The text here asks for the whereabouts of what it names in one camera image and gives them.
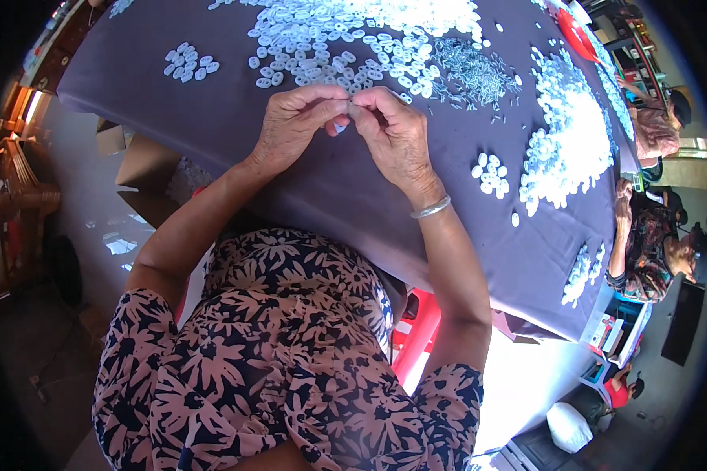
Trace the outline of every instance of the floral dress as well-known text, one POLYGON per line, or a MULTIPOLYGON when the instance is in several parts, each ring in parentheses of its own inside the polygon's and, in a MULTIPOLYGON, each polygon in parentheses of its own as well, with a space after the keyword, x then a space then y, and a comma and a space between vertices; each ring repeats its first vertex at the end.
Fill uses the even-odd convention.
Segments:
POLYGON ((156 292, 122 296, 94 391, 99 444, 126 470, 225 469, 289 439, 317 470, 464 469, 481 373, 444 365, 407 395, 382 349, 390 323, 345 246, 287 229, 221 241, 180 332, 156 292))

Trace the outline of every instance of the table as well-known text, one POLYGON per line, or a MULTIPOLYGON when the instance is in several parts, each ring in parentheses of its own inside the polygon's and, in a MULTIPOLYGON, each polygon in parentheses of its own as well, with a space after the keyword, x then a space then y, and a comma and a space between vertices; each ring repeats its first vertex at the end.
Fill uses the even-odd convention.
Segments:
MULTIPOLYGON (((269 96, 295 87, 289 75, 277 88, 255 87, 260 75, 246 60, 257 44, 245 32, 260 11, 237 2, 208 11, 206 4, 138 0, 94 26, 59 85, 59 98, 76 111, 132 127, 220 175, 252 151, 269 96), (193 44, 200 55, 214 56, 220 70, 186 84, 163 76, 165 55, 183 41, 193 44)), ((434 168, 482 259, 492 306, 577 341, 603 278, 587 286, 576 308, 561 306, 562 290, 582 243, 588 244, 594 259, 604 242, 607 267, 615 228, 614 183, 620 171, 618 165, 608 169, 596 188, 569 198, 564 210, 542 203, 533 218, 526 216, 514 195, 530 133, 544 126, 534 79, 528 73, 533 65, 529 47, 552 51, 547 39, 560 38, 561 33, 547 12, 528 0, 518 0, 513 7, 507 2, 483 3, 479 13, 491 50, 524 80, 521 106, 509 105, 515 96, 502 99, 500 115, 507 122, 497 120, 493 125, 490 106, 459 111, 447 102, 421 97, 415 98, 414 106, 427 116, 434 168), (495 21, 502 23, 504 33, 495 29, 495 21), (481 193, 479 182, 471 178, 480 151, 496 154, 509 169, 511 189, 502 201, 481 193), (518 228, 510 223, 514 209, 521 215, 518 228)), ((333 55, 347 50, 357 55, 356 66, 375 58, 360 41, 330 43, 333 55)), ((594 65, 580 57, 573 60, 607 104, 594 65)), ((382 84, 402 91, 389 76, 382 84)), ((621 158, 635 160, 633 143, 627 142, 612 110, 610 116, 621 158)), ((386 272, 431 291, 418 223, 408 216, 411 207, 379 174, 353 127, 336 138, 319 133, 299 161, 249 207, 282 225, 347 243, 386 272)))

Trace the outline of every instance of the woman in red shirt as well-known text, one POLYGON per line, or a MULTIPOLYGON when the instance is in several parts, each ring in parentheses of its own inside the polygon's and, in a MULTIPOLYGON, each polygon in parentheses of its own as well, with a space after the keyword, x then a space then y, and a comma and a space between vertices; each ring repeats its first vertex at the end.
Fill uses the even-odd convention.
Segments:
POLYGON ((644 390, 644 380, 641 378, 626 386, 626 375, 632 369, 633 365, 626 363, 626 366, 621 371, 604 382, 604 388, 610 394, 610 402, 613 409, 625 406, 630 399, 636 399, 641 396, 641 392, 644 390))

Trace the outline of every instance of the woman in black cap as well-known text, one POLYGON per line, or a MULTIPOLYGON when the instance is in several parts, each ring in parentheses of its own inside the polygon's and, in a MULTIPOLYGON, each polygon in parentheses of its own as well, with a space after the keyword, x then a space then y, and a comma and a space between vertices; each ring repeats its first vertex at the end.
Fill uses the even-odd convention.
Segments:
POLYGON ((688 99, 678 90, 670 93, 667 106, 660 99, 650 97, 640 88, 615 78, 618 84, 641 99, 644 108, 629 108, 634 124, 636 154, 641 168, 658 164, 658 157, 679 151, 679 130, 691 122, 688 99))

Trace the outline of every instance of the red shirt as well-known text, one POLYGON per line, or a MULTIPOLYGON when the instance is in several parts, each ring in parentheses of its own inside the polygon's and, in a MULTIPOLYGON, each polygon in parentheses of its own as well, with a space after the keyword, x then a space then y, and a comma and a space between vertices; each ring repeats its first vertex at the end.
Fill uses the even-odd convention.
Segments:
POLYGON ((621 389, 615 391, 615 388, 613 388, 613 380, 608 379, 604 383, 604 388, 610 394, 610 402, 613 404, 613 409, 623 407, 629 401, 629 388, 625 384, 621 385, 621 389))

